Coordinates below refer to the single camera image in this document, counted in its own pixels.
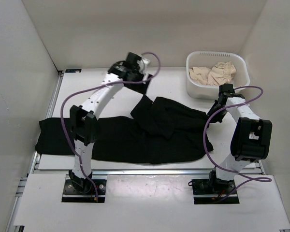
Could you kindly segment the black trousers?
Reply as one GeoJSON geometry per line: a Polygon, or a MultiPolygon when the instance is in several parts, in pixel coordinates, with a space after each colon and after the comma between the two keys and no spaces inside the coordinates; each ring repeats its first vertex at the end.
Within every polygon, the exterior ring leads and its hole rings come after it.
{"type": "Polygon", "coordinates": [[[214,150],[203,135],[205,112],[144,95],[130,115],[98,120],[101,131],[89,151],[92,159],[158,165],[196,161],[214,150]]]}

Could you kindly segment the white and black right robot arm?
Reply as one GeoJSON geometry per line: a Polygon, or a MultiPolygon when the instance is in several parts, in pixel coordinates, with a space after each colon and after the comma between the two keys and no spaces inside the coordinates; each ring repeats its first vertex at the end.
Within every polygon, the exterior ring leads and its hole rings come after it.
{"type": "Polygon", "coordinates": [[[215,100],[205,124],[222,122],[229,113],[236,122],[230,144],[230,154],[220,164],[215,164],[209,174],[207,187],[212,193],[228,188],[234,177],[251,163],[267,158],[272,134],[272,122],[261,119],[249,107],[249,101],[236,93],[232,84],[219,86],[218,99],[215,100]]]}

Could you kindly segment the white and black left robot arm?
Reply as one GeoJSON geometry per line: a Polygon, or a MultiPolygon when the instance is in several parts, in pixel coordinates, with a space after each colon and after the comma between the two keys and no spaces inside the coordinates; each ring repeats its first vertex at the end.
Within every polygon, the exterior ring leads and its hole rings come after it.
{"type": "Polygon", "coordinates": [[[129,52],[126,59],[114,63],[101,85],[79,106],[70,108],[71,133],[74,140],[74,167],[69,171],[72,186],[81,194],[91,192],[92,168],[90,149],[98,137],[98,119],[109,101],[124,87],[141,94],[148,88],[150,60],[129,52]]]}

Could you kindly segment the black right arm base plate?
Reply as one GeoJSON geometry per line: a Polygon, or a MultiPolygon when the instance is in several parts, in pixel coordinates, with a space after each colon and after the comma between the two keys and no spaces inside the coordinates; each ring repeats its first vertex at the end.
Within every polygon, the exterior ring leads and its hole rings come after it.
{"type": "Polygon", "coordinates": [[[209,179],[192,179],[188,182],[192,187],[194,204],[239,204],[235,190],[226,199],[225,197],[235,188],[235,183],[213,184],[209,179]]]}

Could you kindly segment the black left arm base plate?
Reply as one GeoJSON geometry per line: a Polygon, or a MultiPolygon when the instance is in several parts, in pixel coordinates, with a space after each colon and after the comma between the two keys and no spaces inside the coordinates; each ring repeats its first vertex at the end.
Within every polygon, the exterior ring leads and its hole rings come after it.
{"type": "Polygon", "coordinates": [[[79,178],[67,176],[64,182],[61,201],[64,203],[104,203],[107,180],[101,178],[79,178]]]}

